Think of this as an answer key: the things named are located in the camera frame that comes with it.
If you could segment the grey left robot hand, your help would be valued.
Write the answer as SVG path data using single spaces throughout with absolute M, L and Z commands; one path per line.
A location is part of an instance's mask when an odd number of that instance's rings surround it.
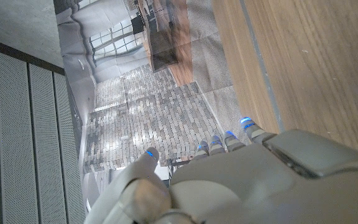
M 300 129 L 241 120 L 201 142 L 165 185 L 148 148 L 98 197 L 86 223 L 358 223 L 358 151 Z

